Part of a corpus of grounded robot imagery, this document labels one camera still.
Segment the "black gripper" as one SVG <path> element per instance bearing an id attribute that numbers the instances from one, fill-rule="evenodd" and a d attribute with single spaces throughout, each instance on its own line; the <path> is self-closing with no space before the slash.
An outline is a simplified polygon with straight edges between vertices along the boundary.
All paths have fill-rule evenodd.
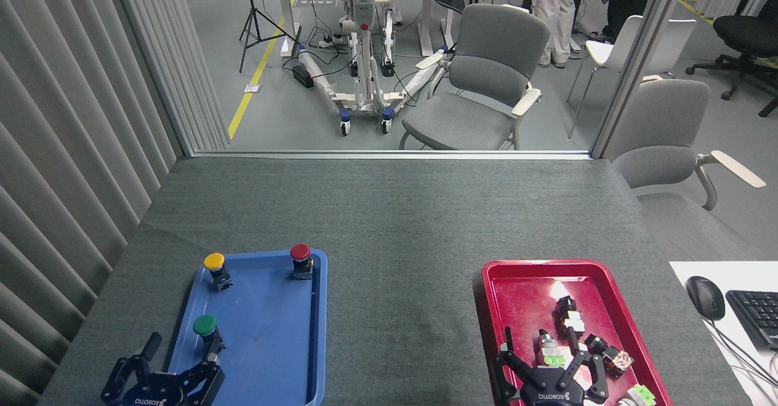
<path id="1" fill-rule="evenodd" d="M 153 332 L 138 354 L 117 359 L 101 394 L 101 400 L 105 404 L 212 405 L 214 403 L 225 381 L 225 373 L 221 365 L 215 361 L 204 360 L 180 374 L 150 373 L 148 364 L 153 360 L 161 341 L 161 334 Z"/>
<path id="2" fill-rule="evenodd" d="M 604 404 L 608 400 L 605 364 L 598 354 L 580 349 L 579 343 L 568 340 L 573 359 L 566 370 L 556 366 L 531 368 L 514 353 L 509 326 L 504 328 L 504 339 L 497 356 L 491 358 L 492 388 L 498 405 L 509 405 L 518 398 L 523 405 L 583 405 L 584 399 Z M 591 374 L 591 386 L 586 390 L 574 378 L 581 365 L 585 365 Z M 522 382 L 520 388 L 509 383 L 505 369 L 511 370 Z"/>

